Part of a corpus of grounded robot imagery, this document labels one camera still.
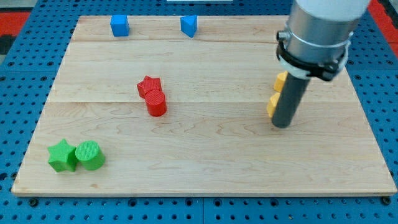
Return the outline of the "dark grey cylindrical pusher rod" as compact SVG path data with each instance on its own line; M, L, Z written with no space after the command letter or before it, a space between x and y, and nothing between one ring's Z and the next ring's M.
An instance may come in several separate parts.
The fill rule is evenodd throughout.
M300 79L287 74L272 115L271 121L274 126L287 128L291 124L309 83L309 79Z

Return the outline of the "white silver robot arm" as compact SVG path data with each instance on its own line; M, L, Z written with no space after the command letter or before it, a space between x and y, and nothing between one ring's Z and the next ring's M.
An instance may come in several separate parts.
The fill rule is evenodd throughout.
M294 0L276 56L287 71L272 124L288 127L312 78L329 82L348 61L351 37L370 0Z

